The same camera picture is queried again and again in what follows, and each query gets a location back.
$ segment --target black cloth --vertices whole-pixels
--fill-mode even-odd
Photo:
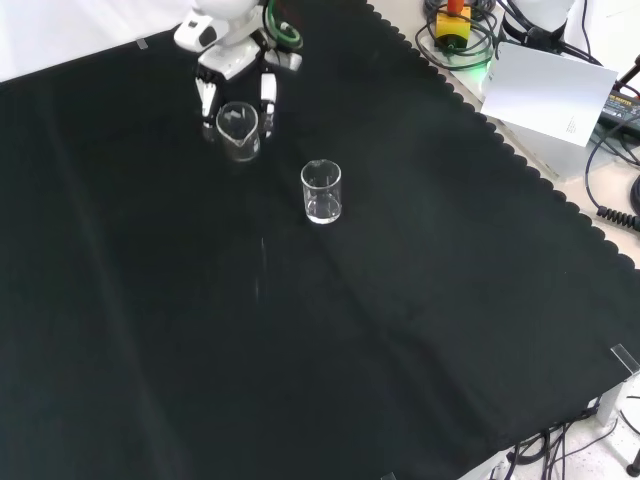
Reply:
[[[364,2],[289,3],[251,165],[170,33],[1,87],[0,477],[455,479],[640,357],[632,262]]]

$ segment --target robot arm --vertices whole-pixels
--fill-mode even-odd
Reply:
[[[275,36],[267,30],[264,18],[270,12],[264,9],[269,8],[268,2],[272,0],[193,1],[195,7],[174,38],[185,50],[203,52],[198,59],[196,86],[202,101],[205,138],[209,141],[215,138],[215,117],[223,99],[224,85],[256,64],[262,69],[261,129],[265,137],[270,137],[278,93],[271,67],[297,71],[302,61],[295,52],[281,51]],[[301,37],[293,31],[301,44]]]
[[[569,11],[576,0],[511,0],[524,17],[533,25],[547,32],[555,32],[567,21]],[[525,31],[524,27],[510,14],[505,17],[520,31]]]
[[[522,45],[538,50],[565,53],[589,63],[600,65],[591,56],[591,52],[584,52],[576,48],[574,43],[582,44],[581,40],[576,40],[578,33],[565,32],[568,17],[574,6],[584,5],[584,0],[497,0],[505,9],[505,17],[502,23],[500,38],[508,41],[521,43]],[[579,8],[575,9],[576,14],[586,18],[587,12]],[[573,36],[573,41],[565,41],[565,33]]]

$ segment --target white backdrop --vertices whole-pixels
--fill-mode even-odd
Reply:
[[[0,0],[0,81],[173,28],[189,0]]]

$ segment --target green cable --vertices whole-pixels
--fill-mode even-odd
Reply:
[[[282,41],[283,43],[285,43],[287,46],[299,47],[302,41],[302,37],[300,36],[300,33],[298,33],[298,31],[295,28],[293,28],[292,26],[289,26],[289,28],[293,32],[293,36],[289,36],[285,34],[282,30],[280,30],[276,25],[276,20],[273,15],[274,4],[275,4],[275,0],[271,0],[267,5],[267,19],[269,21],[269,29],[273,30],[273,33],[275,34],[276,38]]]

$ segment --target clear glass cup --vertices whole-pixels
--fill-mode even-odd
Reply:
[[[218,112],[216,127],[229,157],[248,162],[260,153],[258,112],[248,103],[229,102]]]
[[[335,222],[342,213],[342,172],[329,160],[313,160],[302,169],[302,190],[307,217],[313,223]]]

